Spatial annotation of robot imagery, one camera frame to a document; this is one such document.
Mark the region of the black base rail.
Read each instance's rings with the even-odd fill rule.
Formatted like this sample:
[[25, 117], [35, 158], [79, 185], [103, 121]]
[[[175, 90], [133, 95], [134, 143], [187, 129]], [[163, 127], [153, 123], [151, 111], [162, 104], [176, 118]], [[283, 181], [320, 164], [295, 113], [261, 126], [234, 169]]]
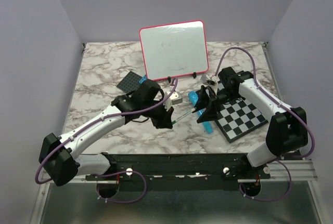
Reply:
[[116, 182], [121, 191], [191, 191], [238, 189], [238, 182], [269, 179], [264, 166], [245, 164], [244, 153], [110, 154], [110, 177], [86, 176], [101, 184]]

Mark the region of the white whiteboard marker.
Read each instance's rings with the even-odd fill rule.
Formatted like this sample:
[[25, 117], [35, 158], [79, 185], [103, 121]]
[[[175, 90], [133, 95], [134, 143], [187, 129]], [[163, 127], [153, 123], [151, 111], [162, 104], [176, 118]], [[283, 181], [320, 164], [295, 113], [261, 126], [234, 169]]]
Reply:
[[194, 113], [195, 110], [196, 110], [196, 108], [192, 108], [191, 110], [189, 110], [188, 112], [186, 112], [186, 113], [184, 113], [183, 115], [179, 116], [178, 118], [176, 118], [176, 119], [173, 120], [173, 121], [177, 121], [177, 123], [178, 123], [178, 122], [181, 121], [183, 118], [185, 118], [185, 117], [187, 117], [188, 115]]

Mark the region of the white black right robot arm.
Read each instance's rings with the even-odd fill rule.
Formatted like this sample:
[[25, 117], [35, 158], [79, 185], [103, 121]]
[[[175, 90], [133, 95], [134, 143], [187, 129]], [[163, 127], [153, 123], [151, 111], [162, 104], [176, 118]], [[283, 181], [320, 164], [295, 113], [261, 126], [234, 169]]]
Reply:
[[221, 106], [238, 98], [249, 100], [269, 123], [265, 143], [246, 154], [239, 165], [243, 177], [251, 178], [257, 174], [258, 167], [307, 145], [306, 112], [301, 107], [293, 108], [279, 101], [249, 71], [236, 73], [228, 67], [218, 78], [222, 89], [211, 82], [197, 91], [198, 101], [194, 107], [203, 111], [197, 123], [220, 120]]

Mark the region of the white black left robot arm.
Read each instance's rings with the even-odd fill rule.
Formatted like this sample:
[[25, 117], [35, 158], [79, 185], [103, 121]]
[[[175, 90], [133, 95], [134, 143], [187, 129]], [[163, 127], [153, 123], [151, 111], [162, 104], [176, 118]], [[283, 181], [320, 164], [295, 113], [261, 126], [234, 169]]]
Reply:
[[35, 174], [35, 182], [40, 172], [45, 170], [57, 186], [63, 186], [79, 175], [98, 174], [104, 180], [115, 175], [115, 166], [106, 154], [83, 152], [101, 137], [120, 128], [140, 116], [151, 119], [156, 129], [171, 129], [173, 113], [170, 97], [159, 84], [145, 80], [136, 90], [117, 96], [111, 105], [82, 126], [60, 136], [47, 135], [40, 151], [40, 166]]

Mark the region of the blue lego brick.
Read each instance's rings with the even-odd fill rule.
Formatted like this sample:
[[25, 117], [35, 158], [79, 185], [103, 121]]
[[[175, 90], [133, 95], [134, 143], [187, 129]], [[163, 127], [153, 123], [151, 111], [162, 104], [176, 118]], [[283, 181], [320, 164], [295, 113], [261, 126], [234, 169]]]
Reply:
[[138, 82], [142, 84], [146, 80], [147, 80], [147, 75], [144, 75]]

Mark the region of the black whiteboard stand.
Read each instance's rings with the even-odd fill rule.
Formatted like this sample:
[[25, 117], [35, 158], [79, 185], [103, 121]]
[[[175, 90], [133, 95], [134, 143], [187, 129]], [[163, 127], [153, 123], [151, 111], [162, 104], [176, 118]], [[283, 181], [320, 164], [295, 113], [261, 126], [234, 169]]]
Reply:
[[173, 83], [176, 79], [179, 78], [185, 78], [185, 77], [192, 77], [192, 78], [196, 78], [198, 75], [197, 72], [193, 72], [193, 73], [188, 73], [188, 74], [182, 74], [182, 75], [176, 75], [176, 76], [168, 76], [166, 79], [169, 83]]

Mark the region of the black white chessboard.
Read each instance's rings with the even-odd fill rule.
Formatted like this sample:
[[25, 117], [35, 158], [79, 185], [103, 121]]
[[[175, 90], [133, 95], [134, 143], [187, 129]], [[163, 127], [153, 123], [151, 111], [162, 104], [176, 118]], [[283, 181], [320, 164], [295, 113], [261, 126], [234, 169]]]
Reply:
[[222, 118], [215, 123], [229, 143], [268, 123], [262, 113], [245, 98], [222, 104], [220, 114]]

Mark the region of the pink framed whiteboard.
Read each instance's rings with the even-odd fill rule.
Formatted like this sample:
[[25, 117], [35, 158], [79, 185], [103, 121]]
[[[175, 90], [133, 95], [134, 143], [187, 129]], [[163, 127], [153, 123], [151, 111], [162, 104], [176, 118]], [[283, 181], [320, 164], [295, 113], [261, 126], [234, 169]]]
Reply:
[[145, 74], [150, 80], [190, 76], [209, 69], [202, 20], [144, 27], [139, 39]]

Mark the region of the aluminium frame rail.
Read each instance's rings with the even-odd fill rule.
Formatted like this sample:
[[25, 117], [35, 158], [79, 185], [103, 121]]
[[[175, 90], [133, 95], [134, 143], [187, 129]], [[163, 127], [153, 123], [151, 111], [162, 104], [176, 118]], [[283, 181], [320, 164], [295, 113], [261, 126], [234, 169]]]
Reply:
[[282, 161], [291, 151], [310, 144], [309, 154], [314, 151], [315, 138], [307, 125], [306, 113], [302, 108], [283, 102], [281, 96], [274, 96], [258, 79], [259, 69], [253, 57], [253, 77], [241, 79], [236, 92], [253, 103], [269, 121], [265, 143], [249, 152], [245, 161], [250, 168], [263, 166], [273, 179], [317, 181], [318, 177], [311, 161], [305, 155], [295, 155], [293, 160]]

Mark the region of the dark grey lego baseplate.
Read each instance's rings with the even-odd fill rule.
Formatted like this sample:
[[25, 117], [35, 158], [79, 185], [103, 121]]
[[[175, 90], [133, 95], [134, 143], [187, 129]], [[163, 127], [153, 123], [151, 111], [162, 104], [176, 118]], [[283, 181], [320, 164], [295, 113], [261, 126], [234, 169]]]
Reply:
[[130, 71], [121, 81], [116, 85], [116, 88], [123, 91], [124, 93], [130, 93], [135, 91], [141, 85], [138, 81], [142, 76]]

